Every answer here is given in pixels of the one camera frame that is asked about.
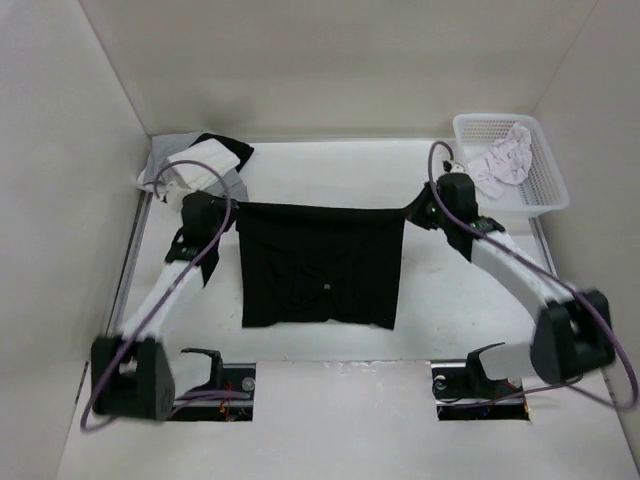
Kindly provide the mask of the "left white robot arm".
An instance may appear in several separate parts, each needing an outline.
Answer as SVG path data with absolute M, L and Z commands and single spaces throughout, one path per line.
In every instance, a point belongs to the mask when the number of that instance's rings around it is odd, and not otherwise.
M 137 311 L 90 350 L 91 395 L 81 417 L 164 422 L 197 402 L 248 400 L 224 384 L 219 352 L 185 348 L 170 356 L 165 338 L 183 310 L 207 285 L 219 262 L 219 241 L 233 221 L 236 202 L 197 191 L 182 201 L 182 225 L 161 274 Z

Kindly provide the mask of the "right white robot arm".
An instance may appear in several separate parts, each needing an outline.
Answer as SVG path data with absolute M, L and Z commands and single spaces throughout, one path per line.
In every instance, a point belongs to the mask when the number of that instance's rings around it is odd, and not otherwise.
M 404 215 L 420 228 L 442 231 L 450 247 L 498 281 L 534 320 L 530 340 L 468 354 L 463 380 L 471 393 L 487 395 L 500 380 L 529 376 L 565 385 L 621 358 L 606 297 L 577 291 L 545 271 L 499 222 L 480 215 L 468 175 L 426 183 Z

